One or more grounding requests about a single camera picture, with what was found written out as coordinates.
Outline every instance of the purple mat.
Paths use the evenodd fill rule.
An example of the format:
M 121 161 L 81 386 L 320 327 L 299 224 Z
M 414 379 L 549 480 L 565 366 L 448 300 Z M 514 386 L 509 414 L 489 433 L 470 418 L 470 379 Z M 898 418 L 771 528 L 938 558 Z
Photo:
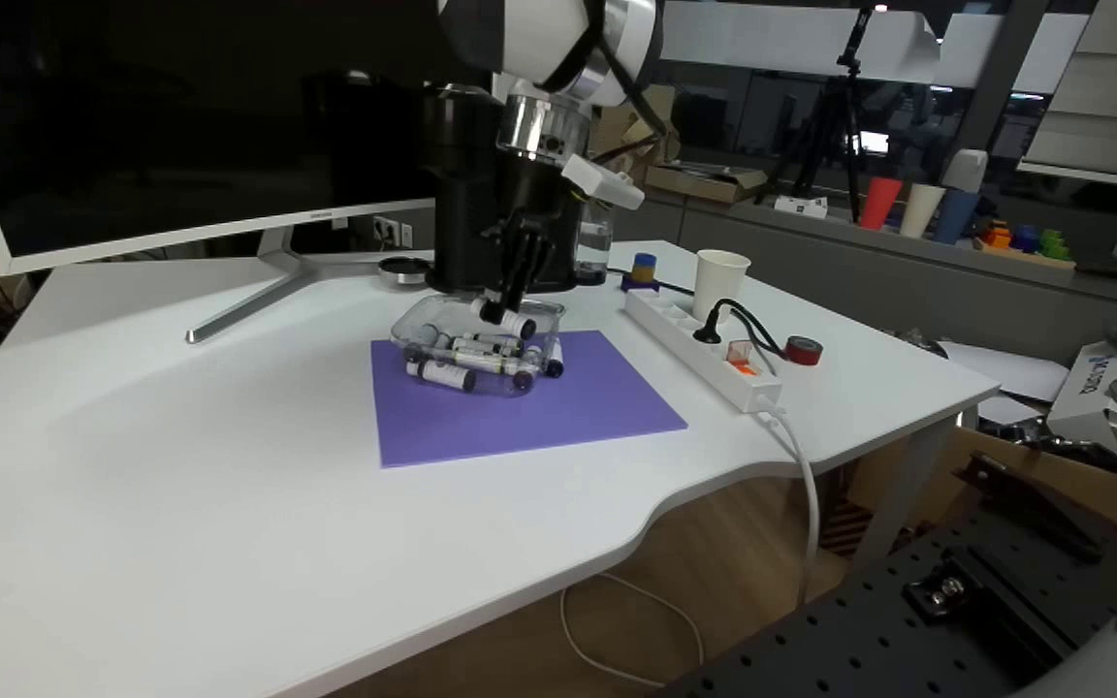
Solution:
M 686 428 L 603 333 L 562 333 L 562 366 L 560 379 L 541 379 L 521 400 L 465 395 L 412 379 L 400 344 L 372 342 L 379 466 L 395 468 Z

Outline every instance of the white table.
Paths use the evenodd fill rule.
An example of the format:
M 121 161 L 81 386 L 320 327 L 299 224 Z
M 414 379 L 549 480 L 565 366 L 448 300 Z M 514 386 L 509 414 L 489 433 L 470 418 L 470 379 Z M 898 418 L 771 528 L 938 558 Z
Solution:
M 691 254 L 618 264 L 637 247 L 691 285 Z M 322 271 L 210 344 L 181 333 L 260 286 L 255 259 L 56 271 L 0 351 L 0 698 L 322 695 L 621 561 L 678 499 L 796 475 L 615 291 L 565 294 L 565 327 L 603 330 L 686 430 L 379 468 L 369 342 L 421 294 L 366 259 Z M 825 342 L 783 388 L 819 468 L 995 392 L 783 291 L 740 300 Z

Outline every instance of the floor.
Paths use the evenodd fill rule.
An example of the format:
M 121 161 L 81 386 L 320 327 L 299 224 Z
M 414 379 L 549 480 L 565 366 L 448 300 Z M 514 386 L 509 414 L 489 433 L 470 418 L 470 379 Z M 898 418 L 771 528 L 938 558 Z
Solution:
M 678 607 L 719 656 L 796 607 L 803 510 L 790 480 L 745 480 L 653 525 L 615 573 Z M 845 558 L 821 555 L 811 589 L 836 589 Z M 593 660 L 653 678 L 693 666 L 682 622 L 593 578 L 572 589 L 572 631 Z M 589 670 L 560 629 L 560 596 L 527 607 L 426 656 L 387 666 L 335 698 L 631 698 L 644 688 Z

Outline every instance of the computer monitor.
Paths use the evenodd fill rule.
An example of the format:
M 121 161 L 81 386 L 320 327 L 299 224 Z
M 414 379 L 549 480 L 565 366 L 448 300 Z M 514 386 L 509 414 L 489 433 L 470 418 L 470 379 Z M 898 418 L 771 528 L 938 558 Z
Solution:
M 421 82 L 434 0 L 0 0 L 0 274 L 412 209 Z

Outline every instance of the monitor stand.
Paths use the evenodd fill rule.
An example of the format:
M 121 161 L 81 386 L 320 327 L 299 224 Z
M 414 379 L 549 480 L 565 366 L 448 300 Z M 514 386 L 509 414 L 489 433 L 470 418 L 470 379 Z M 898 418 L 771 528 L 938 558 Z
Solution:
M 320 271 L 302 255 L 291 254 L 291 230 L 267 230 L 260 238 L 255 255 L 263 264 L 273 264 L 278 271 L 278 278 L 273 278 L 263 291 L 242 300 L 236 305 L 215 315 L 210 322 L 188 330 L 192 344 L 201 344 L 205 338 L 251 318 L 255 312 L 263 312 L 263 305 L 273 305 L 273 304 L 278 304 L 278 300 L 286 300 L 286 294 L 297 294 L 320 278 Z

